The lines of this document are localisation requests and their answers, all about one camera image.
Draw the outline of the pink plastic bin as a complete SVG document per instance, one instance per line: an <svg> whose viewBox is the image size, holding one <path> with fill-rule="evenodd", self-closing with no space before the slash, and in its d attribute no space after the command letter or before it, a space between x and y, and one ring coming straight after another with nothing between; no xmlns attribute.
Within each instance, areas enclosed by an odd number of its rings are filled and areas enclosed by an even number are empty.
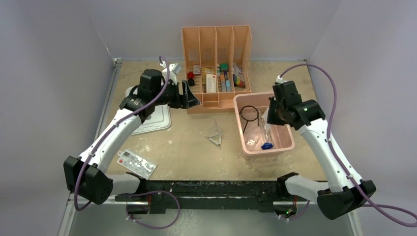
<svg viewBox="0 0 417 236"><path fill-rule="evenodd" d="M238 126L238 134L240 138L241 147L243 153L247 157L270 157L278 156L286 151L290 151L295 147L295 141L291 132L289 125L271 125L270 134L273 140L273 148L268 150L262 150L261 146L264 144L259 137L259 127L256 127L256 124L249 123L248 129L243 134L242 128L244 121L239 116L240 109L245 105L252 105L258 108L260 111L264 112L266 107L269 107L269 98L273 97L272 92L259 92L259 93L246 93L236 95L233 99L235 115ZM245 138L247 136L257 135L259 137L259 149L256 151L248 151L245 147Z"/></svg>

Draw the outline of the small clear glass beaker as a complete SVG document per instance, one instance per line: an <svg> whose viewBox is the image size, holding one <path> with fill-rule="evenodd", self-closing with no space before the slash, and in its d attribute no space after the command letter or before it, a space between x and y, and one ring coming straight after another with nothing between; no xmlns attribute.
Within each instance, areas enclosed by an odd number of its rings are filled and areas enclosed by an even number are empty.
<svg viewBox="0 0 417 236"><path fill-rule="evenodd" d="M248 151L256 151L259 149L259 137L257 135L247 136L244 143Z"/></svg>

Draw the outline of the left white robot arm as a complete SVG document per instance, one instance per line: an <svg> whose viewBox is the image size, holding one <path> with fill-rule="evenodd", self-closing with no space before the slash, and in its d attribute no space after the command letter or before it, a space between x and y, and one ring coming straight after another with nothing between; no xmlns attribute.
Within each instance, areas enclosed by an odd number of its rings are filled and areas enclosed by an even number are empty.
<svg viewBox="0 0 417 236"><path fill-rule="evenodd" d="M127 138L155 111L156 106L189 109L200 104L188 81L176 81L172 70L146 69L122 100L111 123L85 151L63 163L67 189L96 205L112 195L128 194L134 201L145 198L146 187L135 174L106 174L114 156Z"/></svg>

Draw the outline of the white plastic bin lid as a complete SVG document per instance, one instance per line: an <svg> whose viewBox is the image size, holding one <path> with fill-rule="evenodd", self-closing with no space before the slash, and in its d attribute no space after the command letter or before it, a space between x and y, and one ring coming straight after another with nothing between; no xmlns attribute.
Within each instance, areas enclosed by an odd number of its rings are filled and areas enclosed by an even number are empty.
<svg viewBox="0 0 417 236"><path fill-rule="evenodd" d="M164 130L170 128L170 126L171 115L169 107L167 105L159 105L155 107L155 111L131 135Z"/></svg>

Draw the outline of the metal crucible tongs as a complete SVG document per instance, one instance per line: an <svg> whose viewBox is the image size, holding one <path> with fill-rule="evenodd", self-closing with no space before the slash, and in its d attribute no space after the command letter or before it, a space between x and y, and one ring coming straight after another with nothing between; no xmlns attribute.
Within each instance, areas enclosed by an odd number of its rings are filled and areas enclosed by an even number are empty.
<svg viewBox="0 0 417 236"><path fill-rule="evenodd" d="M271 134L269 132L270 125L267 124L266 120L264 119L264 112L258 110L258 127L259 127L259 137L263 143L271 143L273 144L273 140L271 138Z"/></svg>

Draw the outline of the blue plastic clip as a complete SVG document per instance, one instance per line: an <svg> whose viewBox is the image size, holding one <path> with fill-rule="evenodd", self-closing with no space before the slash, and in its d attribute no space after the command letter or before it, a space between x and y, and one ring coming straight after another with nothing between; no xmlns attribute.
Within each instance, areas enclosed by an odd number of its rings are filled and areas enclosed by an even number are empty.
<svg viewBox="0 0 417 236"><path fill-rule="evenodd" d="M268 150L268 149L271 149L271 148L273 148L273 144L272 144L272 143L264 143L264 144L261 146L261 149L262 149L262 150Z"/></svg>

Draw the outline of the clay pipe triangle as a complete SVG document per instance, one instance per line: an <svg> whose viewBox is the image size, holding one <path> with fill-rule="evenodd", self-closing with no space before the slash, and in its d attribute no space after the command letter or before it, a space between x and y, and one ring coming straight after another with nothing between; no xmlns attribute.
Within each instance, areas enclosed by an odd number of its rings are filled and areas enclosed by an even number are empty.
<svg viewBox="0 0 417 236"><path fill-rule="evenodd" d="M221 147L222 144L222 131L213 130L206 138L217 147Z"/></svg>

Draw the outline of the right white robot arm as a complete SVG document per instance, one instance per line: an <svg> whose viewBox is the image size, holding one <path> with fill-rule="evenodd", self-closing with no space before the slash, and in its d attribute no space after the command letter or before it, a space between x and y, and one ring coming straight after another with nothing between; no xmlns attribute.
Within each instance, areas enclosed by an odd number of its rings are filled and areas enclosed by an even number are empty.
<svg viewBox="0 0 417 236"><path fill-rule="evenodd" d="M276 193L282 200L293 195L318 205L322 214L334 220L366 202L376 192L372 180L364 180L351 166L337 142L327 134L328 122L315 100L302 101L293 81L275 83L269 98L268 124L289 125L309 144L327 182L317 182L289 173L277 180Z"/></svg>

